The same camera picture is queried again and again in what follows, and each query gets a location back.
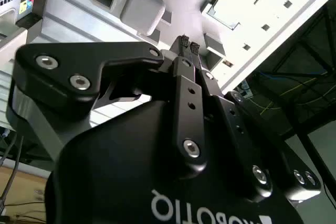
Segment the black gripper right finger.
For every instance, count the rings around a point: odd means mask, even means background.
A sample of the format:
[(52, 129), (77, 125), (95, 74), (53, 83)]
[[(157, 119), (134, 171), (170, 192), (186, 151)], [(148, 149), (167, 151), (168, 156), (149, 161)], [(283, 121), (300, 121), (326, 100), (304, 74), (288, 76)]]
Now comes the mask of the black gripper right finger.
[(237, 91), (222, 94), (216, 79), (202, 68), (199, 44), (190, 43), (201, 83), (205, 109), (212, 119), (205, 136), (228, 176), (228, 184), (250, 201), (259, 202), (276, 190), (300, 202), (321, 193), (316, 174), (253, 111)]

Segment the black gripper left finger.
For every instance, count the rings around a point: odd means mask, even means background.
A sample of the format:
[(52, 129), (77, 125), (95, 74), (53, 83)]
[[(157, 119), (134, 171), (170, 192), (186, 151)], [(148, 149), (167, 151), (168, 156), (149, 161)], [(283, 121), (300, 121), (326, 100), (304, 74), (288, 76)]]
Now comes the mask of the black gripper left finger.
[(168, 63), (147, 42), (27, 44), (15, 54), (6, 116), (56, 159), (89, 129), (93, 109), (150, 95), (169, 107), (169, 151), (183, 175), (193, 176), (207, 163), (199, 72), (191, 54)]

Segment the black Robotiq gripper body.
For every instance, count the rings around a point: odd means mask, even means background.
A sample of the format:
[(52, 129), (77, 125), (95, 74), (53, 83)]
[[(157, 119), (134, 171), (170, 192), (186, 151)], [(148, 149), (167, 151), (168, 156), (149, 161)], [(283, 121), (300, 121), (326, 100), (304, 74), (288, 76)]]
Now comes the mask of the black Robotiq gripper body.
[(302, 223), (277, 186), (246, 198), (226, 127), (205, 121), (207, 165), (186, 177), (170, 107), (145, 103), (72, 139), (45, 189), (48, 223)]

